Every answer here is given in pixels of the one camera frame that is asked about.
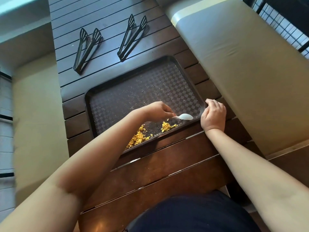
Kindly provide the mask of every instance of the tray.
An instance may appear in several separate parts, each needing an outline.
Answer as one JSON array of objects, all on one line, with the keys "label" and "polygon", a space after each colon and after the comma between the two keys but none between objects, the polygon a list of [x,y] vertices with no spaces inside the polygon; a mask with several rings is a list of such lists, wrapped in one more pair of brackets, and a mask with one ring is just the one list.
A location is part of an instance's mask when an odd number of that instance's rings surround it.
[{"label": "tray", "polygon": [[170,119],[169,124],[177,127],[163,132],[162,122],[147,122],[147,135],[153,137],[125,152],[170,134],[200,119],[205,103],[185,74],[177,60],[166,55],[136,69],[94,86],[85,93],[85,106],[93,137],[116,124],[130,111],[155,101],[163,101],[180,115],[188,113],[191,121]]}]

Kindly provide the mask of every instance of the wooden table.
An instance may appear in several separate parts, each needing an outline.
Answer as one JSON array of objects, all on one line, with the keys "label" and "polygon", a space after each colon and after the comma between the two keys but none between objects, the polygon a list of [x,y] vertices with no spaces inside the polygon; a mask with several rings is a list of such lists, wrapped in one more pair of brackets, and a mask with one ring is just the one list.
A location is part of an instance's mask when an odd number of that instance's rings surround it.
[{"label": "wooden table", "polygon": [[[49,0],[49,5],[70,156],[92,139],[83,94],[96,84],[166,54],[175,56],[203,99],[218,99],[227,106],[226,133],[241,144],[251,140],[156,0]],[[117,51],[130,14],[136,23],[146,15],[150,30],[120,62]],[[81,27],[88,33],[97,27],[104,42],[79,75],[71,67]],[[86,202],[79,226],[82,231],[122,230],[163,199],[206,193],[232,180],[197,122],[121,156]]]}]

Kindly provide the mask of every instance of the white spoon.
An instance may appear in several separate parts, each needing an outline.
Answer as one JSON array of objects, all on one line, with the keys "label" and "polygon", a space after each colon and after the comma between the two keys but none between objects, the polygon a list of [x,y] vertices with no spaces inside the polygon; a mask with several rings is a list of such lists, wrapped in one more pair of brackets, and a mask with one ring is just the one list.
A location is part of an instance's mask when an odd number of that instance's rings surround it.
[{"label": "white spoon", "polygon": [[193,120],[193,116],[189,114],[181,114],[180,116],[173,116],[172,118],[181,119],[181,120]]}]

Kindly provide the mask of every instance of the tongs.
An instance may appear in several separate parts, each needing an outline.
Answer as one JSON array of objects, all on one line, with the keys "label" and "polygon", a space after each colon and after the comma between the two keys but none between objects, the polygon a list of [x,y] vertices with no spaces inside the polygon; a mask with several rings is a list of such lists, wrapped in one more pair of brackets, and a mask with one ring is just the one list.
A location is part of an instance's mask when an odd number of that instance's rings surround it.
[{"label": "tongs", "polygon": [[139,35],[139,33],[143,30],[146,29],[148,25],[148,21],[147,21],[147,18],[146,16],[144,15],[144,17],[141,19],[141,23],[140,25],[138,26],[138,29],[137,31],[134,33],[134,35],[129,39],[128,43],[126,44],[125,48],[123,49],[122,51],[122,48],[125,44],[125,41],[126,41],[126,38],[128,36],[128,33],[129,33],[129,30],[132,30],[133,27],[134,27],[134,17],[133,15],[131,14],[130,15],[130,18],[129,18],[129,21],[128,21],[128,26],[127,26],[127,30],[125,32],[125,35],[124,35],[124,38],[121,42],[121,45],[120,45],[120,48],[119,48],[119,51],[117,52],[117,55],[119,57],[120,60],[123,60],[126,52],[129,50],[130,46],[132,45],[132,43],[135,41],[135,39],[137,38],[137,36]]},{"label": "tongs", "polygon": [[[87,34],[85,29],[82,28],[80,30],[80,33],[79,33],[79,46],[78,46],[75,62],[74,62],[74,65],[73,65],[73,70],[76,71],[78,74],[81,74],[83,64],[87,60],[87,58],[88,58],[88,56],[89,56],[93,46],[95,44],[97,44],[101,39],[102,39],[102,35],[101,35],[100,31],[97,28],[95,28],[95,30],[93,31],[91,39],[88,36],[88,34]],[[79,61],[81,53],[82,53],[82,49],[83,49],[83,43],[85,41],[87,41],[86,42],[87,49],[84,52],[81,61]]]}]

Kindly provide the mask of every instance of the person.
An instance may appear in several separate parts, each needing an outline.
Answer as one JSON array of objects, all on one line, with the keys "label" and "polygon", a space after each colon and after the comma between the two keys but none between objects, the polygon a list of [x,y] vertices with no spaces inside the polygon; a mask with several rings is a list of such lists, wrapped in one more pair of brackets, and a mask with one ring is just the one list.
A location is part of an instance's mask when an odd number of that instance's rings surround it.
[{"label": "person", "polygon": [[[207,99],[201,126],[272,231],[309,231],[309,189],[225,135],[226,108]],[[163,102],[133,110],[59,167],[1,224],[0,231],[73,231],[83,203],[146,121],[175,114]],[[224,194],[175,196],[147,210],[131,231],[259,231]]]}]

